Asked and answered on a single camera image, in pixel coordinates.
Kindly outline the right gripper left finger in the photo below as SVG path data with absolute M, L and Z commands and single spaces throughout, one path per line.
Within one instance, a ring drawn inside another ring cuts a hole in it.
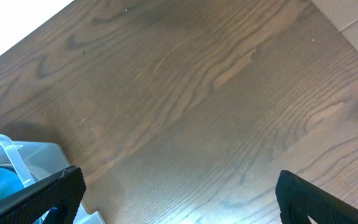
M 67 167 L 41 181 L 0 200 L 0 223 L 72 224 L 86 184 L 77 166 Z

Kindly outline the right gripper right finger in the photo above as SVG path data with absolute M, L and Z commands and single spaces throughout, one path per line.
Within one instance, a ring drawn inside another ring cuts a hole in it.
M 280 172 L 275 195 L 282 223 L 358 223 L 358 209 L 288 170 Z

